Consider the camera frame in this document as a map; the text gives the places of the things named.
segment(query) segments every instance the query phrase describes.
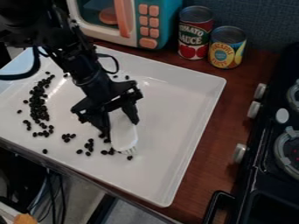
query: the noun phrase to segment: toy stove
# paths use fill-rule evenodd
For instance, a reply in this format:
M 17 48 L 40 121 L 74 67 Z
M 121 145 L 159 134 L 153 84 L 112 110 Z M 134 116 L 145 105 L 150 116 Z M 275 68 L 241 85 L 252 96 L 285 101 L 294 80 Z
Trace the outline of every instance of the toy stove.
M 226 223 L 299 223 L 299 43 L 283 52 L 272 80 L 259 84 L 248 117 L 247 146 L 233 155 L 240 164 L 234 195 L 214 193 L 203 223 L 230 207 Z

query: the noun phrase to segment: gray wall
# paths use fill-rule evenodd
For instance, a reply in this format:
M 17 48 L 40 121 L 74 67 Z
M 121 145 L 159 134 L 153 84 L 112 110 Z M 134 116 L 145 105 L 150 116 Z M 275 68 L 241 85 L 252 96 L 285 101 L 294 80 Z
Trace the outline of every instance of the gray wall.
M 235 25 L 255 48 L 280 51 L 299 41 L 299 0 L 184 0 L 214 13 L 215 26 Z

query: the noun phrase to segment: toy microwave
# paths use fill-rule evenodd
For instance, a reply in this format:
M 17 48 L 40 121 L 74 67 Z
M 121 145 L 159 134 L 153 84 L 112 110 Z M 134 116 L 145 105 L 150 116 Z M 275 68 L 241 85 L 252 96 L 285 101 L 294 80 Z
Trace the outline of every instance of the toy microwave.
M 67 0 L 89 37 L 126 46 L 162 48 L 177 25 L 182 0 Z

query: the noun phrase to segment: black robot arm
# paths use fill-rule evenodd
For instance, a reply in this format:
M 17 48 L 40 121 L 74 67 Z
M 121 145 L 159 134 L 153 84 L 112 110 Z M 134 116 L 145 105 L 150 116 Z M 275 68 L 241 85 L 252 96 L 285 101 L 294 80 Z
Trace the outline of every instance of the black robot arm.
M 43 47 L 46 56 L 64 73 L 70 73 L 74 84 L 87 96 L 71 111 L 82 123 L 90 122 L 108 139 L 108 112 L 122 109 L 133 124 L 138 124 L 136 101 L 143 95 L 137 83 L 111 81 L 99 62 L 99 56 L 108 55 L 97 54 L 75 21 L 70 21 L 52 1 L 0 0 L 0 41 L 15 47 L 33 46 L 35 53 L 39 46 Z M 118 69 L 117 60 L 113 60 Z

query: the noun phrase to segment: can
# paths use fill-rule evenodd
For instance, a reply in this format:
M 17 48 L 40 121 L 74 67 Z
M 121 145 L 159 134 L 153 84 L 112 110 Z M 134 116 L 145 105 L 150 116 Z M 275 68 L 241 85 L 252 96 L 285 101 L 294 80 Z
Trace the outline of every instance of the can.
M 208 60 L 218 68 L 237 67 L 246 46 L 246 34 L 235 26 L 220 26 L 212 31 Z
M 178 54 L 188 60 L 203 59 L 209 48 L 212 12 L 204 6 L 190 6 L 179 14 Z

